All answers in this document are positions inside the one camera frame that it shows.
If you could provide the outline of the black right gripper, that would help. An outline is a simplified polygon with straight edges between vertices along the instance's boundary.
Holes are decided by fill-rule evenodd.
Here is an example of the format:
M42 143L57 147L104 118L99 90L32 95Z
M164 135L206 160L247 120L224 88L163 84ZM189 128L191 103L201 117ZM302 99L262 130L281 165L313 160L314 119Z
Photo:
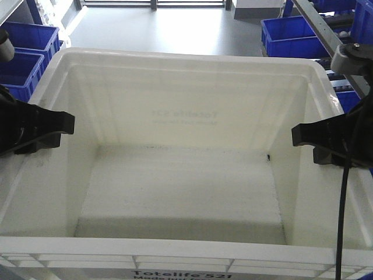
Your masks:
M326 149L331 132L329 120L301 123L291 129L293 146L312 145L314 163L345 167L348 147L353 145L351 167L372 168L372 93L361 99L346 114L340 115L338 128L342 148Z

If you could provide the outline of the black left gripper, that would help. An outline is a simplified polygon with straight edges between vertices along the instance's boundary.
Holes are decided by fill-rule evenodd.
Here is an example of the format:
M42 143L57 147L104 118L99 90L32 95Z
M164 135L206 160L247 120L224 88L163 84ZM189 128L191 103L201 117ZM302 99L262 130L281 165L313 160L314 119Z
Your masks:
M61 134L75 132L75 116L52 111L14 98L1 86L1 155L36 153L40 149L58 148Z

